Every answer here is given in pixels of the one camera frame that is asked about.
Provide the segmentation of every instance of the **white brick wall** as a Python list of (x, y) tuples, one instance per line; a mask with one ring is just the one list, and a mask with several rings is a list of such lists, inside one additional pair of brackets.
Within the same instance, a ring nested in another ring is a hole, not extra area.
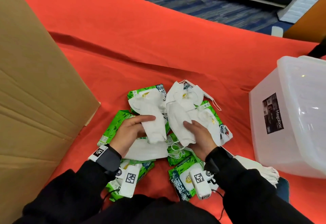
[(281, 21), (296, 23), (318, 0), (292, 0), (277, 15)]

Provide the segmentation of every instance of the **clear plastic storage box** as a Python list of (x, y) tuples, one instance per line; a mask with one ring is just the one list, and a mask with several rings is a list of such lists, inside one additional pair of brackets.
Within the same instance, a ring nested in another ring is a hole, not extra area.
[(257, 161), (326, 178), (326, 61), (282, 57), (249, 93), (249, 104)]

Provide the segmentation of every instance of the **blue striped carpet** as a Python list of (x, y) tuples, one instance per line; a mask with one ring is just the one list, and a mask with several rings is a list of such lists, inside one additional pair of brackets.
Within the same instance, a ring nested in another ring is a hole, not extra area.
[[(246, 0), (147, 0), (149, 2), (237, 28), (270, 34), (278, 8)], [(281, 27), (290, 25), (278, 22)]]

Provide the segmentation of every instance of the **red cloth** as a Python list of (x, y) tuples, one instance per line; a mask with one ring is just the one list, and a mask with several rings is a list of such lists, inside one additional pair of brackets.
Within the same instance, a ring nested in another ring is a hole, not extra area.
[[(118, 110), (129, 109), (130, 90), (188, 79), (214, 97), (221, 120), (233, 132), (225, 147), (254, 159), (248, 92), (282, 56), (301, 56), (316, 44), (254, 33), (206, 21), (144, 0), (26, 0), (101, 107), (76, 138), (52, 178), (77, 170)], [(177, 200), (166, 160), (142, 179), (136, 193)], [(326, 180), (280, 173), (290, 182), (290, 201), (316, 224), (326, 222)], [(219, 218), (213, 194), (191, 202)], [(226, 214), (222, 223), (230, 223)]]

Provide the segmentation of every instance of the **black cable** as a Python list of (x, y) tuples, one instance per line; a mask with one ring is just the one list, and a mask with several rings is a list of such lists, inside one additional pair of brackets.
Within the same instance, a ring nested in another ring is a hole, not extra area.
[[(221, 198), (223, 199), (223, 195), (221, 193), (219, 193), (217, 190), (214, 190), (214, 189), (211, 189), (211, 190), (214, 191), (214, 192), (216, 192), (216, 193), (218, 193), (221, 196)], [(221, 212), (221, 217), (218, 220), (221, 220), (222, 219), (223, 212), (224, 212), (224, 207), (223, 207), (222, 212)]]
[(112, 193), (112, 192), (115, 192), (115, 191), (120, 191), (120, 187), (118, 187), (117, 189), (115, 189), (115, 190), (112, 190), (112, 191), (109, 191), (106, 195), (105, 195), (105, 197), (103, 198), (103, 204), (102, 204), (102, 207), (101, 207), (101, 211), (100, 212), (102, 212), (102, 210), (103, 210), (103, 205), (104, 205), (104, 201), (105, 201), (105, 199)]

